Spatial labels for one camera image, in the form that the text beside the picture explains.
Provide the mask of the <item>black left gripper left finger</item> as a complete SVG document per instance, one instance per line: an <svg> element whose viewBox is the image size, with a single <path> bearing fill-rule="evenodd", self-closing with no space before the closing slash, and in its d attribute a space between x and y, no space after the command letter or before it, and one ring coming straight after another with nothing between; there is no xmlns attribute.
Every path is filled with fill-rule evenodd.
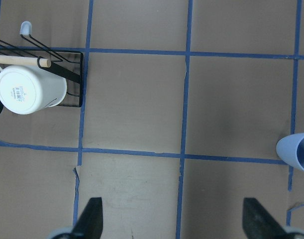
<svg viewBox="0 0 304 239"><path fill-rule="evenodd" d="M102 198L90 198L71 231L72 239L100 239L103 231Z"/></svg>

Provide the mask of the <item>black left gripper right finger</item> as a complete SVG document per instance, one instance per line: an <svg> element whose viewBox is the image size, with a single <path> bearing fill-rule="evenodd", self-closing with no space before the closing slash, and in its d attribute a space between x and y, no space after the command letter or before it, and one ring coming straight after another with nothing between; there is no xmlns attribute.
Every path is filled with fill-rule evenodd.
<svg viewBox="0 0 304 239"><path fill-rule="evenodd" d="M256 198L243 199L242 228L248 239L278 239L286 234Z"/></svg>

